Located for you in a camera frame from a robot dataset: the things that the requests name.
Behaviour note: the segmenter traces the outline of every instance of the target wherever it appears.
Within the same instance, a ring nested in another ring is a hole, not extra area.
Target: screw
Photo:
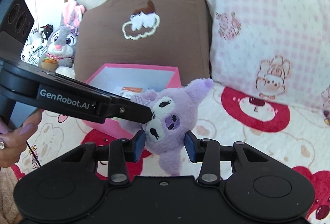
[[[127,176],[124,174],[114,174],[111,176],[113,182],[123,182],[127,179]]]
[[[202,175],[201,178],[205,182],[214,182],[218,179],[218,177],[215,174],[204,174]]]
[[[161,181],[159,184],[160,184],[161,186],[168,186],[168,182],[166,182],[166,181]]]

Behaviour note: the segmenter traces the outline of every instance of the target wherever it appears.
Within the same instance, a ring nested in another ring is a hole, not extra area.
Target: black robotic gripper
[[[129,180],[126,162],[137,162],[145,133],[109,146],[87,142],[23,177],[14,199],[33,223],[308,223],[314,200],[311,183],[299,173],[244,142],[220,146],[211,139],[185,136],[199,177],[144,177]],[[108,161],[108,180],[96,175]],[[233,174],[220,177],[220,161],[231,161]]]

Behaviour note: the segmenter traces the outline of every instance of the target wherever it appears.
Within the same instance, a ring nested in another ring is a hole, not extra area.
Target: pink checkered pattern
[[[330,0],[207,1],[214,80],[255,97],[323,108],[330,85]]]

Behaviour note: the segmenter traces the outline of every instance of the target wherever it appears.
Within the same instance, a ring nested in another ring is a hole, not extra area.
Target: bed sheet
[[[321,111],[267,103],[215,84],[201,103],[198,115],[192,131],[199,139],[215,139],[222,145],[244,141],[308,177],[316,190],[316,202],[308,219],[312,224],[330,224],[330,127]],[[38,132],[29,143],[44,165],[81,143],[107,145],[112,140],[81,120],[45,111]],[[185,149],[181,155],[181,174],[197,177],[201,164],[190,163]],[[26,150],[12,168],[19,179],[38,165]],[[138,163],[128,164],[128,171],[131,178],[166,176],[158,165],[158,156],[147,151]],[[223,179],[231,175],[229,162],[221,163],[221,173]],[[106,178],[106,162],[99,163],[97,175]]]

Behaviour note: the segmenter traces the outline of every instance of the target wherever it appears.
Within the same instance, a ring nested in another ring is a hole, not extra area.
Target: human hand
[[[7,168],[19,161],[20,154],[26,149],[26,141],[38,130],[41,118],[42,110],[38,109],[25,120],[22,127],[11,132],[0,119],[0,142],[5,146],[0,149],[0,167]]]

